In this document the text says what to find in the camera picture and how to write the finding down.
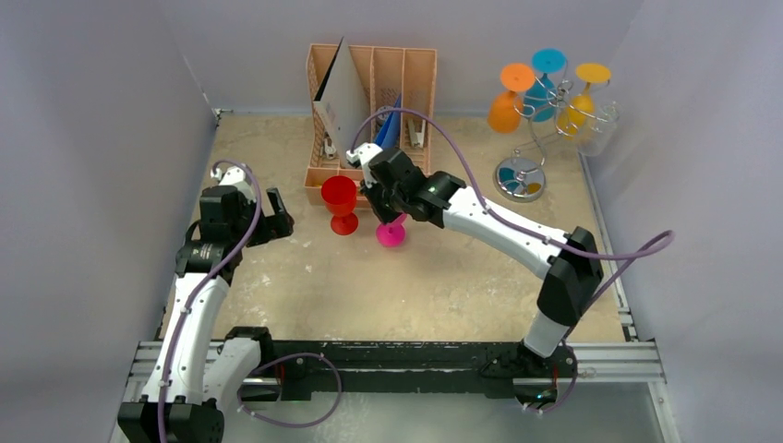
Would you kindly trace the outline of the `pink wine glass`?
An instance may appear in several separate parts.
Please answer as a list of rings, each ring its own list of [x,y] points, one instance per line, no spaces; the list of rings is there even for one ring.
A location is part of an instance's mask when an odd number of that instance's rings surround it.
[[[375,231],[376,240],[384,247],[396,247],[401,245],[406,238],[404,222],[406,214],[401,214],[397,219],[389,223],[380,224]]]

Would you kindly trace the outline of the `red wine glass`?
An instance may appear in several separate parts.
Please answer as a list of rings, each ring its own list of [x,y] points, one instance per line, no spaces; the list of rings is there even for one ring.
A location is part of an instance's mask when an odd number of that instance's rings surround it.
[[[357,203],[355,182],[346,176],[333,176],[323,183],[320,195],[331,214],[332,231],[339,235],[354,233],[358,227],[358,218],[354,214]]]

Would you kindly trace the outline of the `yellow wine glass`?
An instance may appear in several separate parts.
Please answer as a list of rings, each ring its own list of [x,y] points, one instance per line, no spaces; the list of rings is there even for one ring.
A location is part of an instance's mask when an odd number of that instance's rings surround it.
[[[574,75],[583,83],[582,90],[572,98],[563,99],[558,111],[556,128],[565,138],[573,139],[591,117],[596,116],[592,98],[594,87],[606,87],[612,77],[611,70],[596,62],[582,63],[574,69]]]

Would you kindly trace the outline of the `clear glass wine glass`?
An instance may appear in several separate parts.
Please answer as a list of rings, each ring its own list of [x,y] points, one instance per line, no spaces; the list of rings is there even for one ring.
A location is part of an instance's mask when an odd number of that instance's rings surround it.
[[[601,154],[619,126],[621,111],[618,102],[600,102],[578,132],[575,139],[577,150],[588,157]]]

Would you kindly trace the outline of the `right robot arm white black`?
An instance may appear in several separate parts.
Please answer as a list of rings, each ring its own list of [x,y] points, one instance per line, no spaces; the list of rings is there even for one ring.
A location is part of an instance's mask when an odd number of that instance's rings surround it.
[[[360,191],[381,222],[406,214],[417,222],[465,234],[521,263],[542,281],[518,362],[532,376],[551,368],[555,351],[583,316],[604,277],[594,257],[593,234],[582,227],[570,233],[550,228],[482,201],[464,180],[443,171],[426,175],[398,149],[365,143],[347,159],[361,170]]]

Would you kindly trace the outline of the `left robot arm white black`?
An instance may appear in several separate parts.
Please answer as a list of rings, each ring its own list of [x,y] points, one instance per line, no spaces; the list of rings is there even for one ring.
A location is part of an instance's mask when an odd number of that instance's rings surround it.
[[[129,442],[220,442],[245,374],[267,376],[275,352],[264,327],[235,327],[208,360],[212,330],[244,245],[292,234],[294,220],[275,187],[265,215],[246,185],[204,189],[199,219],[176,255],[175,303],[163,345],[139,398],[121,404],[117,423]]]

